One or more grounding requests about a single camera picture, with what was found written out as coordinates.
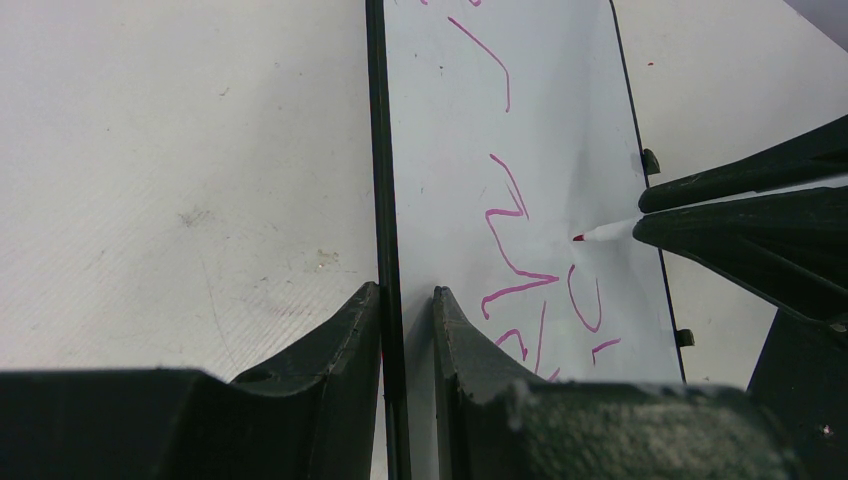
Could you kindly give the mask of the pink whiteboard marker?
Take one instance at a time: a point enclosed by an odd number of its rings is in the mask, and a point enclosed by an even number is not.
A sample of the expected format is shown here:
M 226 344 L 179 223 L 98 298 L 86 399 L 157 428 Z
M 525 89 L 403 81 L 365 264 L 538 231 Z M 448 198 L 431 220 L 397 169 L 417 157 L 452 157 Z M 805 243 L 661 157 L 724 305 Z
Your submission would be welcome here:
M 604 224 L 587 232 L 576 235 L 573 238 L 573 241 L 605 242 L 617 240 L 620 238 L 629 238 L 632 236 L 633 228 L 641 219 L 642 216 L 636 216 L 630 219 Z

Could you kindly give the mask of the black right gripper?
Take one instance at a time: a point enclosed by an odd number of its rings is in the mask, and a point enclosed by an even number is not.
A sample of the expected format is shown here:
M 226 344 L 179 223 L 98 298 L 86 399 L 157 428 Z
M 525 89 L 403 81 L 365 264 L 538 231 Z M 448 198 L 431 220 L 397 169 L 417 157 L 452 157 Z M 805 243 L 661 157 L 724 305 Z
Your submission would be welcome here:
M 829 326 L 847 322 L 846 188 L 651 213 L 632 235 L 799 319 L 776 314 L 748 392 L 781 422 L 811 479 L 845 479 L 847 333 Z

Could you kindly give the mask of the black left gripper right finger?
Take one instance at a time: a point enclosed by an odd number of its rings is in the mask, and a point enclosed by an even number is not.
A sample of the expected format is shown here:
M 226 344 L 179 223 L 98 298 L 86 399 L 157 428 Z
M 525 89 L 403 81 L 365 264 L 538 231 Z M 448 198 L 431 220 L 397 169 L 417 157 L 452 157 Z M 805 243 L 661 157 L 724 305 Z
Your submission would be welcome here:
M 545 381 L 433 294 L 443 479 L 798 479 L 777 420 L 740 390 Z

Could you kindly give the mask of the black framed whiteboard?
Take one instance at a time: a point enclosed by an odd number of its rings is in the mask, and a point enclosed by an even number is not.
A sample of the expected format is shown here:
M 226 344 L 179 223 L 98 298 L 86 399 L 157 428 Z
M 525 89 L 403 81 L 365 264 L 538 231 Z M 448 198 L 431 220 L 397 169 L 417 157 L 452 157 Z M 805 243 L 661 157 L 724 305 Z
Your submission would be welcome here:
M 438 286 L 541 379 L 683 382 L 660 252 L 577 240 L 647 185 L 614 4 L 365 11 L 390 477 L 438 477 Z

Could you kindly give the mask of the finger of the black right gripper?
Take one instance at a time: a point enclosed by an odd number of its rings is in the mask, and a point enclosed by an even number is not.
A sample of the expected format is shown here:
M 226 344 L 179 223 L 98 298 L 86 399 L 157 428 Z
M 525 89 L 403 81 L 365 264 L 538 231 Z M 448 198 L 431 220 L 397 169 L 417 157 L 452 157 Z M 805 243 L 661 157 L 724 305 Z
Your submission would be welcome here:
M 648 214 L 748 192 L 764 192 L 847 172 L 847 118 L 742 160 L 646 189 L 638 207 Z

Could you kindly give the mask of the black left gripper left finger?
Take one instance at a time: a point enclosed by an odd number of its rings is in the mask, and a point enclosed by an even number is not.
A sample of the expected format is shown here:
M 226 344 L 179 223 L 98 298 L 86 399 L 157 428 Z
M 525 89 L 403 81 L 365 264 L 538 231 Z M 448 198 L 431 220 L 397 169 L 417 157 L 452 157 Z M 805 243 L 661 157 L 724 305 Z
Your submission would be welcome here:
M 5 372 L 5 479 L 366 479 L 379 289 L 223 382 L 191 369 Z

